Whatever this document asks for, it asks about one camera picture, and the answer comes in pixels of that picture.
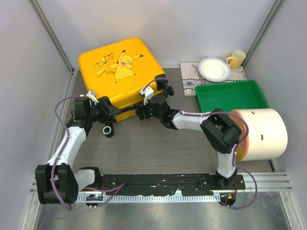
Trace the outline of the yellow Pikachu suitcase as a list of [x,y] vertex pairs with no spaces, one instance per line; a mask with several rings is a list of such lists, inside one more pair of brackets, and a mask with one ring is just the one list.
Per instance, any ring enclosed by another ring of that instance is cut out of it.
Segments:
[[116,116],[116,121],[135,115],[135,104],[143,102],[140,90],[151,87],[154,94],[174,95],[166,74],[145,43],[137,37],[84,52],[78,64],[86,89],[96,98],[107,96],[112,105],[131,110]]

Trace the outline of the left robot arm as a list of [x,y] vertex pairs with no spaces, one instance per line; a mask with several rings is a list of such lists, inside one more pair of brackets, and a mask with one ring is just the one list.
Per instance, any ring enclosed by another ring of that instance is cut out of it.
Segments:
[[103,133],[114,135],[112,124],[122,110],[114,107],[108,97],[75,96],[72,117],[62,122],[65,135],[46,164],[38,165],[35,179],[41,204],[62,204],[67,210],[77,200],[78,192],[88,187],[91,191],[101,188],[103,179],[97,167],[83,167],[73,173],[72,165],[82,143],[88,137],[93,123],[104,124]]

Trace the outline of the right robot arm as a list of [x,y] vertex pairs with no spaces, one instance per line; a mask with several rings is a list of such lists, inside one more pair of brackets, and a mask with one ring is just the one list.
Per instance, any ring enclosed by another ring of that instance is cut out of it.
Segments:
[[222,189],[228,189],[234,184],[237,174],[236,149],[242,131],[227,112],[216,108],[208,113],[188,113],[171,108],[165,98],[157,95],[138,105],[136,115],[141,120],[155,117],[168,129],[203,132],[217,151],[217,185]]

